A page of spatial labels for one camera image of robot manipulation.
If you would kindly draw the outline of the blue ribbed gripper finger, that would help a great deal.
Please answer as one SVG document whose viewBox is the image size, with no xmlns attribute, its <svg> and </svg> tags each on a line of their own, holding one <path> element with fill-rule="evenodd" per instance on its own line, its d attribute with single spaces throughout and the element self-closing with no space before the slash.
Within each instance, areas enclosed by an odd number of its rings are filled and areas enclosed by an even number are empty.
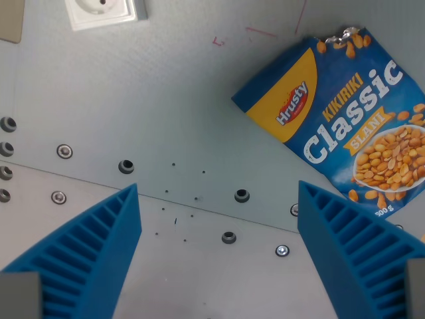
<svg viewBox="0 0 425 319">
<path fill-rule="evenodd" d="M 424 244 L 359 205 L 299 182 L 297 228 L 338 318 L 407 318 L 404 270 Z"/>
<path fill-rule="evenodd" d="M 3 272 L 40 275 L 43 318 L 112 318 L 141 232 L 132 184 L 47 235 Z"/>
</svg>

